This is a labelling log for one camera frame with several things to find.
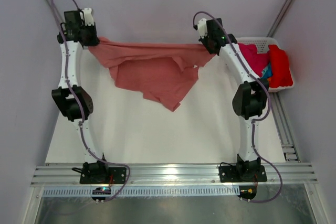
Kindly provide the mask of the salmon pink t shirt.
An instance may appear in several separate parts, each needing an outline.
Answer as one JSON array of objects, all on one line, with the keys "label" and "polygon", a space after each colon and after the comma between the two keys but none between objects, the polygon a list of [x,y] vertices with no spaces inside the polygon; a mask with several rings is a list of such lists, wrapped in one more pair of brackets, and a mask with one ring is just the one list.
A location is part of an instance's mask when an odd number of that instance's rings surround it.
[{"label": "salmon pink t shirt", "polygon": [[212,58],[200,44],[114,42],[101,37],[89,51],[107,68],[116,87],[175,111]]}]

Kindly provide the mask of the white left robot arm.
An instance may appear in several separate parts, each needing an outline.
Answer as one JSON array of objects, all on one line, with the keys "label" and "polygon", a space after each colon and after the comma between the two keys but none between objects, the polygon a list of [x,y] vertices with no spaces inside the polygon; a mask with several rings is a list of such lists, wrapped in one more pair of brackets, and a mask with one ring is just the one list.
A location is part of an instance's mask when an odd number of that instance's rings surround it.
[{"label": "white left robot arm", "polygon": [[80,82],[83,49],[99,43],[96,25],[91,8],[67,11],[64,17],[57,36],[62,56],[61,76],[51,96],[60,113],[73,124],[83,143],[85,161],[82,168],[73,168],[81,175],[80,183],[105,183],[110,177],[110,170],[89,121],[93,113],[93,100]]}]

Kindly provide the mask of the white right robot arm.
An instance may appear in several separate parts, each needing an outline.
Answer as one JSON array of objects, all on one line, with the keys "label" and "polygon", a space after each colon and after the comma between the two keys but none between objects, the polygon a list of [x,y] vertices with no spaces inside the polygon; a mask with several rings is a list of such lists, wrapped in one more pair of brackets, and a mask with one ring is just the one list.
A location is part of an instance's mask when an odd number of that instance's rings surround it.
[{"label": "white right robot arm", "polygon": [[238,85],[232,106],[240,123],[240,147],[236,164],[227,170],[219,170],[221,180],[265,182],[267,176],[257,146],[258,123],[270,112],[268,82],[257,78],[242,55],[236,38],[224,32],[221,19],[200,19],[194,29],[206,50],[224,59]]}]

